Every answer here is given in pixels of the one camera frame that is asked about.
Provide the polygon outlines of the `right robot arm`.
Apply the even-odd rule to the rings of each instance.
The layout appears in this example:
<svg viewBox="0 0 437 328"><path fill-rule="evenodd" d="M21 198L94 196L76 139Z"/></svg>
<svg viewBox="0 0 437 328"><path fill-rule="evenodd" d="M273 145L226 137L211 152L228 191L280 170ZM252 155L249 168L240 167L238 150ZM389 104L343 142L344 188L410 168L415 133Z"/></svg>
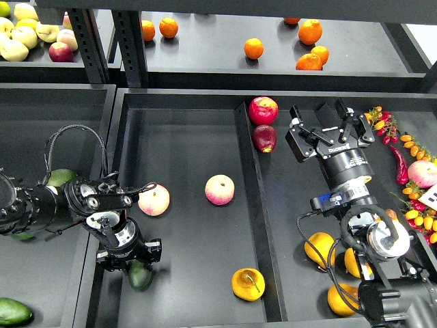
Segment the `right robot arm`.
<svg viewBox="0 0 437 328"><path fill-rule="evenodd" d="M436 261L424 237L391 219L367 188L373 170L363 150L375 138L366 117L341 100L316 109L319 128L307 127L297 107L290 115L294 156L316 158L329 189L310 201L311 215L339 220L339 241L358 266L357 296L335 283L340 298L372 327L435 327Z"/></svg>

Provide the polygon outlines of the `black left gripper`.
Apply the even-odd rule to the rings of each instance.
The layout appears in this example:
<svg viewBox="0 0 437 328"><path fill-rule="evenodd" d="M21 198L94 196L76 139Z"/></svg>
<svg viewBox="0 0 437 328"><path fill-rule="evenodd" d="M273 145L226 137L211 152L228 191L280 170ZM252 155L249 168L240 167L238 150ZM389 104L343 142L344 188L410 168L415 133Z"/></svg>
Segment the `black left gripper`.
<svg viewBox="0 0 437 328"><path fill-rule="evenodd" d="M121 230L115 232L105 219L102 222L103 250L96 253L96 263L107 271L123 271L128 263L138 260L142 263L155 263L161 259L161 239L144 241L138 225L125 221Z"/></svg>

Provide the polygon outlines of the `yellow pear under arm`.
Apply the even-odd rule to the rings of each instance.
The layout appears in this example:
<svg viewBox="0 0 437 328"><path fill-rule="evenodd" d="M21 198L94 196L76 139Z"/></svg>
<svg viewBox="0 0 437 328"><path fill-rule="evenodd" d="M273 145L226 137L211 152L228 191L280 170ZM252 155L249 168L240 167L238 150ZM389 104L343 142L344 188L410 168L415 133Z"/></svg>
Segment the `yellow pear under arm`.
<svg viewBox="0 0 437 328"><path fill-rule="evenodd" d="M360 267L359 261L356 259L354 250L350 247L346 249L344 254L344 264L346 271L356 278L360 278Z"/></svg>

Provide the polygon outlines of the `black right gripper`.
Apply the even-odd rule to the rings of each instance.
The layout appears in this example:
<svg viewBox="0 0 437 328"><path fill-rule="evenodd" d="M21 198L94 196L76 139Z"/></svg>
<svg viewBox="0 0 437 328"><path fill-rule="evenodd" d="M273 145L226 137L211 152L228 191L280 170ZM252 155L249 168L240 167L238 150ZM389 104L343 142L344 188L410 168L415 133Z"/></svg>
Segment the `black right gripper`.
<svg viewBox="0 0 437 328"><path fill-rule="evenodd" d="M329 189L338 189L354 179L366 184L373 177L363 152L375 141L371 125L364 114L355 113L341 98L337 99L335 109L342 120L341 127L318 130L308 128L298 107L292 106L286 141L298 162L318 160Z"/></svg>

